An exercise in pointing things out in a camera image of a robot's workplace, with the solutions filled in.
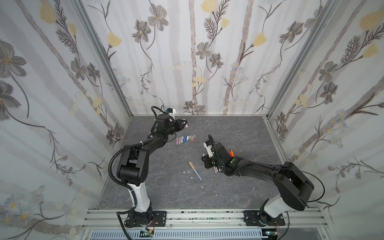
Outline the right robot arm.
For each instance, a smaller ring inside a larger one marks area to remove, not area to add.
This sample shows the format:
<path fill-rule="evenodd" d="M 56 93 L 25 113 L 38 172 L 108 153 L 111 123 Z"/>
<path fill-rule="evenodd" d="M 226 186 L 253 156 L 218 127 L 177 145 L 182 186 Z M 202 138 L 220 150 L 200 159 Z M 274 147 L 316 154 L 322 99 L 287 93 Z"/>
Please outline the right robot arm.
<path fill-rule="evenodd" d="M 267 199 L 258 211 L 244 213 L 248 226 L 284 226 L 283 213 L 304 211 L 314 190 L 313 183 L 293 164 L 270 165 L 234 156 L 221 143 L 206 141 L 207 155 L 202 157 L 205 168 L 218 168 L 228 177 L 250 177 L 273 184 L 279 193 Z"/>

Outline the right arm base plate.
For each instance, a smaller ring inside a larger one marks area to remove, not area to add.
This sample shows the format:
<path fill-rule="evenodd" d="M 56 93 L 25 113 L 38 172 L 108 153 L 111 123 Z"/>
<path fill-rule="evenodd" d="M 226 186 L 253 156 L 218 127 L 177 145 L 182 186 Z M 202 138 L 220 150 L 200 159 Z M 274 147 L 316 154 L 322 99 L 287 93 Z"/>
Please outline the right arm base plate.
<path fill-rule="evenodd" d="M 258 210 L 243 211 L 243 214 L 244 222 L 248 227 L 278 227 L 286 225 L 282 214 L 280 214 L 277 218 L 272 218 L 264 212 L 260 213 Z"/>

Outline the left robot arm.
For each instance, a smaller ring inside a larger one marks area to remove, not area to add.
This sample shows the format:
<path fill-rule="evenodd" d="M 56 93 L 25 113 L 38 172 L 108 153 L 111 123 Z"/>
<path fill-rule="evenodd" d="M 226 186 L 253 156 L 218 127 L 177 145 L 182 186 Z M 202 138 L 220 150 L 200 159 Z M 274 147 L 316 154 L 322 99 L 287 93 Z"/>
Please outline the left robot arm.
<path fill-rule="evenodd" d="M 145 181 L 149 174 L 150 155 L 162 148 L 169 136 L 183 130 L 188 121 L 175 119 L 162 113 L 155 116 L 154 124 L 145 141 L 125 145 L 110 160 L 109 175 L 116 184 L 129 190 L 132 208 L 117 215 L 127 215 L 126 227 L 148 225 L 153 221 L 152 203 L 148 197 Z"/>

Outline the yellow capped blue pen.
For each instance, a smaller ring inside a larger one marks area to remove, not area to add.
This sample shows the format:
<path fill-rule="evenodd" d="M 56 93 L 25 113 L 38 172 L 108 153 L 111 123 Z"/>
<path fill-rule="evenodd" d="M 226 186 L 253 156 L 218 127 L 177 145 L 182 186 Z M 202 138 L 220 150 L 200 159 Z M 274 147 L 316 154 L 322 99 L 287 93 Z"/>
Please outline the yellow capped blue pen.
<path fill-rule="evenodd" d="M 195 174 L 197 175 L 198 179 L 201 181 L 202 180 L 202 177 L 200 176 L 200 174 L 198 173 L 195 165 L 192 163 L 192 162 L 189 162 L 189 165 L 191 166 L 192 170 L 195 172 Z"/>

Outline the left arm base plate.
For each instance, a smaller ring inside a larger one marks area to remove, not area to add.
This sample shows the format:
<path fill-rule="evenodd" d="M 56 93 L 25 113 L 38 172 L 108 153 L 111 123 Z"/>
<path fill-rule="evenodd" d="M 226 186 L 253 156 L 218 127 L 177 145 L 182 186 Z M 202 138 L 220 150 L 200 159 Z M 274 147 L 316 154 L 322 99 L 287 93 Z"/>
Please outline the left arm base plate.
<path fill-rule="evenodd" d="M 152 227 L 155 228 L 165 227 L 166 220 L 167 211 L 148 211 L 145 213 L 133 211 L 128 214 L 124 226 L 127 228 L 146 227 L 149 225 L 152 225 Z"/>

